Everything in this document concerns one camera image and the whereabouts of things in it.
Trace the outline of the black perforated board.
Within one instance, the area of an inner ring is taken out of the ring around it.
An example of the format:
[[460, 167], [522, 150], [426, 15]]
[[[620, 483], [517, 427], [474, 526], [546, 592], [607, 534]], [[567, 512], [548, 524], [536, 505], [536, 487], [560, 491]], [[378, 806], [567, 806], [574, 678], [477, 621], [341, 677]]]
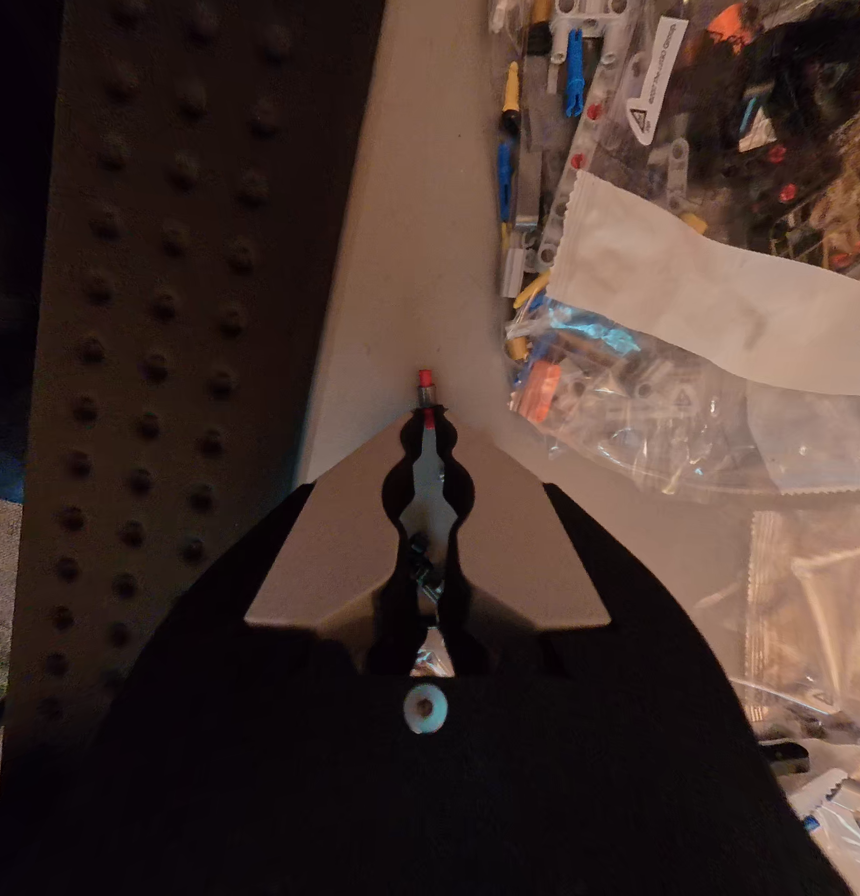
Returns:
[[0, 800], [291, 488], [385, 2], [65, 2]]

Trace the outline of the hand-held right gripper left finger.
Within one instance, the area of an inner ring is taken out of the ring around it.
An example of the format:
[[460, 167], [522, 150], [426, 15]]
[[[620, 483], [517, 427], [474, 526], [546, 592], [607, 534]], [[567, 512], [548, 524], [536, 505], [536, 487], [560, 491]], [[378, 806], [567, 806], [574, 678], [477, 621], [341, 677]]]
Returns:
[[421, 414], [412, 411], [316, 479], [246, 624], [342, 644], [364, 670], [407, 673], [421, 613], [401, 518], [420, 456]]

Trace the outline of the red grey lego pin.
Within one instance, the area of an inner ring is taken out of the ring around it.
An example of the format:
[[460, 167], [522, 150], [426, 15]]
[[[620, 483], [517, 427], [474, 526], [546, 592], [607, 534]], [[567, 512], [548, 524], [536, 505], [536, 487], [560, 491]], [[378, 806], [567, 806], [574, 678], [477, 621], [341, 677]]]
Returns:
[[417, 409], [422, 416], [424, 430], [435, 432], [438, 412], [444, 408], [439, 400], [433, 371], [429, 368], [422, 368], [418, 371], [416, 397]]

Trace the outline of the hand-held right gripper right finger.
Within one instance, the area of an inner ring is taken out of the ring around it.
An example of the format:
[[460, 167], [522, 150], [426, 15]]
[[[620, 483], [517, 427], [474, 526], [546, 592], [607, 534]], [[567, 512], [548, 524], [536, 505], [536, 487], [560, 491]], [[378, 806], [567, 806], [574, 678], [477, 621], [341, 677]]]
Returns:
[[489, 437], [437, 410], [447, 536], [437, 618], [456, 674], [487, 674], [540, 635], [601, 629], [603, 604], [544, 484]]

